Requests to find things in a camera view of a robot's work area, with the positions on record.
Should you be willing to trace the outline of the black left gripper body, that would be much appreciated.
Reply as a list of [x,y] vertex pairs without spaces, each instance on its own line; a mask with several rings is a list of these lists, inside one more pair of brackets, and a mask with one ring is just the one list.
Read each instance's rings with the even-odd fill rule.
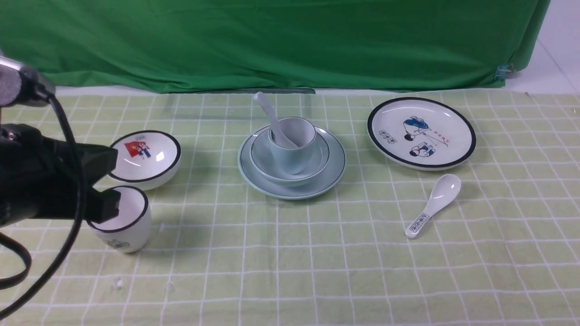
[[[116,167],[118,152],[99,144],[78,144],[87,181],[83,219],[102,223],[117,213],[120,195],[99,192],[94,185]],[[73,220],[77,179],[70,146],[43,136],[25,124],[1,126],[0,225],[25,219]]]

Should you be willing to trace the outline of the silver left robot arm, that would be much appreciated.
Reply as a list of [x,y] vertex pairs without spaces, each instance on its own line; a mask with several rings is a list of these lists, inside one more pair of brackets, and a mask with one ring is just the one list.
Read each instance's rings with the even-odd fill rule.
[[[71,135],[54,86],[35,69],[1,58],[1,107],[51,105]],[[1,125],[1,225],[25,219],[73,220],[80,196],[83,221],[103,223],[119,213],[120,192],[94,185],[116,166],[118,151],[99,144],[58,140],[27,124]]]

